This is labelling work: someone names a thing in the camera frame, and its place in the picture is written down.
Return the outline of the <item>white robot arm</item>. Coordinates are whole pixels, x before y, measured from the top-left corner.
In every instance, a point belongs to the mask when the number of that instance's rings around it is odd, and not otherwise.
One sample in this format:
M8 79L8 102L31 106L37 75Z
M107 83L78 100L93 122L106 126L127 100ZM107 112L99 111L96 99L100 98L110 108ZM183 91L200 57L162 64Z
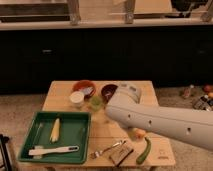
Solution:
M108 117L124 129L139 128L213 151L213 111L147 106L142 90L120 82L106 105Z

